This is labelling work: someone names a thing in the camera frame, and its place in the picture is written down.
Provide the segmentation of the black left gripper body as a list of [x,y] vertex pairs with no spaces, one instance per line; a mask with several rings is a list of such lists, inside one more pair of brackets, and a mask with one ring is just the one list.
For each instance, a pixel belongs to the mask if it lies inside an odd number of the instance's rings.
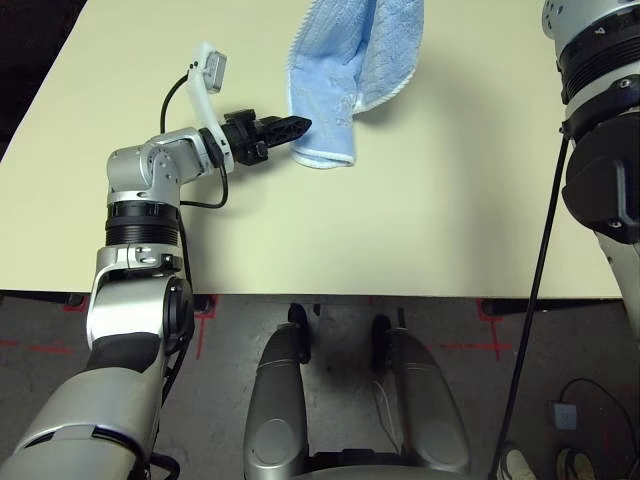
[[268,147],[257,126],[253,109],[237,110],[224,115],[222,130],[228,140],[233,161],[254,166],[268,159]]

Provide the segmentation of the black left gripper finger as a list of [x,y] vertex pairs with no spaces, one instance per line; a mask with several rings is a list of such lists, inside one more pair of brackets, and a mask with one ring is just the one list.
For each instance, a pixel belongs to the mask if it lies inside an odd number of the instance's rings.
[[268,116],[259,119],[259,123],[267,133],[305,133],[312,125],[310,119],[299,116]]
[[262,141],[267,148],[293,142],[306,133],[302,128],[276,128],[264,129],[262,131]]

